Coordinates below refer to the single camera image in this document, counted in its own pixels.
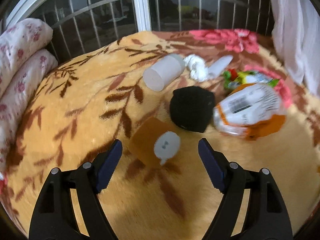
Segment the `pillow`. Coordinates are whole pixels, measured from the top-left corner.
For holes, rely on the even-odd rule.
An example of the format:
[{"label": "pillow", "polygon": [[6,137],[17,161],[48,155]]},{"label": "pillow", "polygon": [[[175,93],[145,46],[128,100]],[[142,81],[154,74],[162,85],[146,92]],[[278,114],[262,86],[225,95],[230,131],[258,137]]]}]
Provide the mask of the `pillow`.
[{"label": "pillow", "polygon": [[6,157],[28,102],[43,77],[57,65],[55,57],[46,49],[36,52],[15,74],[0,99],[0,180],[4,180]]},{"label": "pillow", "polygon": [[52,29],[39,19],[25,19],[0,36],[0,98],[14,74],[52,39]]}]

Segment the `black object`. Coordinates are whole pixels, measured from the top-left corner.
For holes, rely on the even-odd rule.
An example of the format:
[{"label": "black object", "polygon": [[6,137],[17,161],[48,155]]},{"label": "black object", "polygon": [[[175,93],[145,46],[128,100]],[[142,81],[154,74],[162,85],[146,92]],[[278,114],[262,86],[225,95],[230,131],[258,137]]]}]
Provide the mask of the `black object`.
[{"label": "black object", "polygon": [[[293,239],[287,209],[268,169],[247,171],[229,163],[206,139],[199,141],[198,150],[212,184],[224,194],[203,240]],[[77,170],[52,169],[32,214],[29,239],[117,240],[96,194],[107,187],[121,153],[122,144],[116,140],[109,152],[100,153],[92,163],[84,163]],[[90,237],[79,232],[70,188],[76,188]],[[231,237],[246,188],[251,192],[243,230]]]},{"label": "black object", "polygon": [[180,88],[173,91],[170,117],[180,128],[203,133],[212,119],[214,106],[214,93],[195,86]]}]

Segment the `yellow blanket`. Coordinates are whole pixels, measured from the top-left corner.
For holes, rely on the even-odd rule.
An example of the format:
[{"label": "yellow blanket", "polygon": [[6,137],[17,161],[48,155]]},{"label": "yellow blanket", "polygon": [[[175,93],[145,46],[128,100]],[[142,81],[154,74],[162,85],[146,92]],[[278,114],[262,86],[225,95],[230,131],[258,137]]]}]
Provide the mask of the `yellow blanket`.
[{"label": "yellow blanket", "polygon": [[[281,75],[294,104],[283,128],[248,142],[219,133],[211,123],[204,134],[177,128],[178,154],[161,169],[145,166],[126,145],[150,116],[171,122],[172,91],[199,85],[226,96],[221,79],[195,83],[188,70],[162,92],[148,89],[143,71],[167,53],[198,54],[208,62],[230,54],[221,44],[196,41],[189,32],[142,32],[79,56],[55,69],[39,86],[18,131],[8,160],[8,186],[0,196],[16,225],[28,234],[36,199],[53,167],[76,169],[108,149],[115,138],[123,156],[108,188],[99,195],[102,208],[119,239],[201,239],[222,194],[213,188],[197,152],[206,137],[215,150],[243,168],[272,172],[287,205],[293,231],[310,216],[319,193],[320,101],[296,86],[281,63],[260,47],[259,54],[231,54],[231,67],[258,64]],[[87,234],[72,191],[79,228]],[[234,233],[241,230],[248,192]]]}]

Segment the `blue gripper pad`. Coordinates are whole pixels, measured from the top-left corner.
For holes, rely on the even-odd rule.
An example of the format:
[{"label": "blue gripper pad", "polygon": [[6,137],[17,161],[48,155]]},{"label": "blue gripper pad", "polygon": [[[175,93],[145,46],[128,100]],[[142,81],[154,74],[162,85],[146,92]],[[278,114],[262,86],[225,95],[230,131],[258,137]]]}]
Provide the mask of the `blue gripper pad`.
[{"label": "blue gripper pad", "polygon": [[100,153],[100,154],[108,154],[106,157],[104,163],[101,165],[96,178],[96,191],[98,193],[101,192],[101,190],[107,188],[110,179],[112,177],[113,172],[115,171],[118,162],[120,160],[120,157],[122,155],[122,143],[119,140],[116,140],[109,150],[108,153]]},{"label": "blue gripper pad", "polygon": [[213,150],[205,138],[202,138],[198,143],[198,153],[213,186],[224,193],[226,190],[224,179],[227,174],[227,165],[229,165],[228,160],[223,153]]}]

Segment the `floral pillow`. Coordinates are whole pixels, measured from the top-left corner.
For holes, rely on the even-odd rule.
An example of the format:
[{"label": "floral pillow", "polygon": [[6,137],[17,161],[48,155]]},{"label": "floral pillow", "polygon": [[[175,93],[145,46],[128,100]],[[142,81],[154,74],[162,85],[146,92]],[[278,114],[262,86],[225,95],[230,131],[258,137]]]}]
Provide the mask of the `floral pillow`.
[{"label": "floral pillow", "polygon": [[0,99],[0,193],[6,157],[21,117],[43,77],[57,65],[55,57],[46,49],[36,52],[15,74]]},{"label": "floral pillow", "polygon": [[22,20],[0,36],[0,98],[22,64],[51,39],[49,25],[32,18]]}]

